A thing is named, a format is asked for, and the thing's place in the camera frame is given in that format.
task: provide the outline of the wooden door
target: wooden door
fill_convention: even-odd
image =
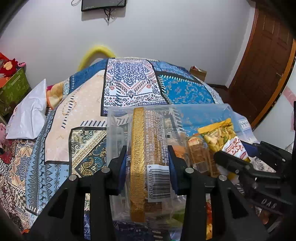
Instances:
[[[277,89],[293,43],[292,33],[280,21],[260,9],[256,14],[253,38],[229,88],[232,108],[250,123]]]

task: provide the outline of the plastic storage container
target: plastic storage container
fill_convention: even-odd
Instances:
[[[109,107],[107,126],[107,165],[119,156],[122,146],[127,145],[129,123],[136,107]],[[234,131],[240,140],[246,141],[237,115],[228,104],[179,104],[145,106],[147,110],[161,112],[165,118],[166,135],[183,142],[183,137],[198,133],[197,129],[231,118]]]

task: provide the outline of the patterned bedspread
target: patterned bedspread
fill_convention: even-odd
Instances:
[[[109,106],[198,103],[222,100],[186,69],[166,62],[104,59],[70,76],[35,145],[16,140],[11,163],[0,161],[1,204],[21,230],[30,228],[69,175],[104,167]],[[250,131],[244,117],[239,121]]]

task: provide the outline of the yellow snack bag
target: yellow snack bag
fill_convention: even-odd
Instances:
[[[224,151],[232,156],[238,157],[244,161],[250,162],[249,156],[243,144],[234,132],[231,119],[210,124],[198,129],[213,152]]]

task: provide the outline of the pillow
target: pillow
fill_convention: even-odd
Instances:
[[[35,139],[46,120],[46,79],[20,102],[6,127],[6,139]]]

